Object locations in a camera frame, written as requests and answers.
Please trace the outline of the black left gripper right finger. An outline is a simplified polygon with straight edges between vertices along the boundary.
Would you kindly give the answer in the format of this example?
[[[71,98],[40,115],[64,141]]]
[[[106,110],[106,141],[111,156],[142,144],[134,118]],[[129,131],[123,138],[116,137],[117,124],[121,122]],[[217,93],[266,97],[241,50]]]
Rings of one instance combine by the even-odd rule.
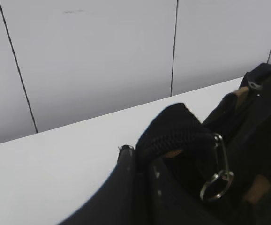
[[[176,181],[162,161],[147,167],[154,225],[221,225]]]

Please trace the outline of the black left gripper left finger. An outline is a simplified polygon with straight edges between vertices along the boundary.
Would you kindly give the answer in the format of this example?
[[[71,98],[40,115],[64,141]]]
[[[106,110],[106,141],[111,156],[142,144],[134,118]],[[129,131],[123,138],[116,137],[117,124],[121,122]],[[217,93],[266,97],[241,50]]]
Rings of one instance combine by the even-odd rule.
[[[134,148],[120,148],[117,165],[99,190],[62,225],[131,224],[132,189],[136,173]]]

